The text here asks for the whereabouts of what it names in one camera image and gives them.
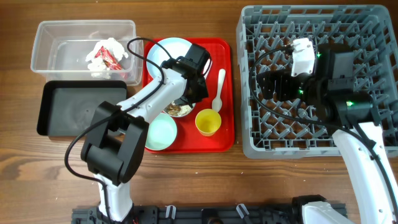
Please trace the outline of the white plastic spoon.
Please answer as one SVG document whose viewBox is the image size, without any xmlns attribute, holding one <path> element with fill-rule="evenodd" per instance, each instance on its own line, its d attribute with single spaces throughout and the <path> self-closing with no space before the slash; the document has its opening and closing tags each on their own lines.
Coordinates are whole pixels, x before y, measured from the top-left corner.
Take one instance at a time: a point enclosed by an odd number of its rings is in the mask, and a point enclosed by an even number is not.
<svg viewBox="0 0 398 224">
<path fill-rule="evenodd" d="M 219 112 L 222 107 L 222 100 L 221 100 L 221 92 L 224 84 L 224 79 L 226 76 L 226 70 L 225 69 L 220 69 L 218 72 L 218 83 L 217 83 L 217 91 L 216 91 L 216 96 L 212 101 L 211 108 L 215 110 L 216 112 Z"/>
</svg>

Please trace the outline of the red ketchup packet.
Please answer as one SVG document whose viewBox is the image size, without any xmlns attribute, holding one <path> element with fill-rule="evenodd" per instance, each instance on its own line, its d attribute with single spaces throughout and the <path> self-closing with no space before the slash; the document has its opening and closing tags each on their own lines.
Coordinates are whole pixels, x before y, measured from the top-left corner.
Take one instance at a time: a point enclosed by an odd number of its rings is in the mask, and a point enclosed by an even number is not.
<svg viewBox="0 0 398 224">
<path fill-rule="evenodd" d="M 103 46 L 99 49 L 94 57 L 95 62 L 105 65 L 108 70 L 122 70 L 122 66 L 112 55 L 112 53 Z"/>
</svg>

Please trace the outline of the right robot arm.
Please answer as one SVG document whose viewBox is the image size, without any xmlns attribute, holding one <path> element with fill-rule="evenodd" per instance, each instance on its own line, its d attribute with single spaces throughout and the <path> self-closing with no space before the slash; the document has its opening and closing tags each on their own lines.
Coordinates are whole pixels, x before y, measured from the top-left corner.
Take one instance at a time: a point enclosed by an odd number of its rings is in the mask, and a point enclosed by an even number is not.
<svg viewBox="0 0 398 224">
<path fill-rule="evenodd" d="M 300 99 L 316 109 L 318 120 L 339 149 L 363 223 L 397 223 L 397 182 L 386 156 L 381 118 L 372 96 L 354 90 L 354 52 L 345 44 L 290 44 L 290 70 L 257 73 L 264 99 Z"/>
</svg>

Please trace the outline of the mint green bowl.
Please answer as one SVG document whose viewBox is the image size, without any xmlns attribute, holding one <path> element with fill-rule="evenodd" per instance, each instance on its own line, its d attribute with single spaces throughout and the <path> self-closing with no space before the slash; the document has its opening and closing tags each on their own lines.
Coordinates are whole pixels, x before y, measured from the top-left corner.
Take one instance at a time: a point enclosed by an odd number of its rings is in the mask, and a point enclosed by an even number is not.
<svg viewBox="0 0 398 224">
<path fill-rule="evenodd" d="M 159 114 L 149 125 L 146 148 L 152 151 L 161 151 L 175 141 L 177 125 L 168 114 Z"/>
</svg>

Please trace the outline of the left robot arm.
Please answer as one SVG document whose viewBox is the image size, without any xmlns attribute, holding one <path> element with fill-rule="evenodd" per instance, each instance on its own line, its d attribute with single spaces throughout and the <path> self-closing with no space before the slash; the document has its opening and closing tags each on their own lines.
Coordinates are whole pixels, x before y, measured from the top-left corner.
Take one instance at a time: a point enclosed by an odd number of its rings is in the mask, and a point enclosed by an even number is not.
<svg viewBox="0 0 398 224">
<path fill-rule="evenodd" d="M 192 44 L 184 56 L 163 61 L 160 75 L 134 96 L 97 107 L 81 159 L 99 182 L 102 223 L 132 220 L 129 181 L 141 164 L 149 125 L 171 102 L 192 105 L 208 97 L 204 72 L 210 58 L 204 47 Z"/>
</svg>

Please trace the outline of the yellow plastic cup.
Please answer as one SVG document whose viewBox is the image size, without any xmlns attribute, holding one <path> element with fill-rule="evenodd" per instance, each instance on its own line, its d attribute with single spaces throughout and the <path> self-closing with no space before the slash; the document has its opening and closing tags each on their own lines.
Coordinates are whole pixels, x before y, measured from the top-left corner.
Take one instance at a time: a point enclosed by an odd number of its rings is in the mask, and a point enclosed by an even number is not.
<svg viewBox="0 0 398 224">
<path fill-rule="evenodd" d="M 195 126 L 203 136 L 212 136 L 221 127 L 221 116 L 213 109 L 201 110 L 195 117 Z"/>
</svg>

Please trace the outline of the light blue plate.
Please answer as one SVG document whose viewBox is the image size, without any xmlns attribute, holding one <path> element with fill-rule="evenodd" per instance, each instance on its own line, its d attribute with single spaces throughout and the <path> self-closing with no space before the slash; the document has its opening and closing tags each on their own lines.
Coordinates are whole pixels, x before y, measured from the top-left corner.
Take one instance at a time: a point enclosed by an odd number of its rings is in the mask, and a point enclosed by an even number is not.
<svg viewBox="0 0 398 224">
<path fill-rule="evenodd" d="M 188 50 L 193 45 L 193 43 L 190 41 L 179 37 L 166 38 L 158 41 L 158 44 L 160 44 L 165 50 L 159 45 L 155 44 L 150 48 L 149 53 L 147 53 L 147 59 L 154 62 L 158 67 L 161 66 L 163 61 L 166 61 L 170 58 L 169 55 L 174 59 L 177 59 L 179 56 L 186 56 Z M 205 79 L 210 72 L 211 66 L 212 62 L 210 59 L 208 59 L 203 69 Z M 147 72 L 152 79 L 161 77 L 160 71 L 156 66 L 146 62 L 146 67 Z"/>
</svg>

